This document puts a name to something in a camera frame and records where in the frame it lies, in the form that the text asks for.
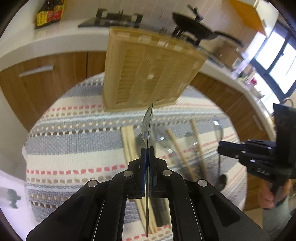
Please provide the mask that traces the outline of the right hand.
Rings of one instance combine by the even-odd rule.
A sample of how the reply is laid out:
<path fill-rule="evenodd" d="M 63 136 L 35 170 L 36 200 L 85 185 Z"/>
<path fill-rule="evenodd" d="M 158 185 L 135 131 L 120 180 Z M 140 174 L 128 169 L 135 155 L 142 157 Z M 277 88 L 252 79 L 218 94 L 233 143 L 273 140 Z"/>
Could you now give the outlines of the right hand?
<path fill-rule="evenodd" d="M 262 180 L 258 194 L 258 204 L 261 208 L 273 209 L 278 202 L 283 201 L 289 195 L 292 182 L 291 180 L 287 180 L 282 189 L 276 193 L 277 198 L 271 192 L 269 184 L 266 180 Z"/>

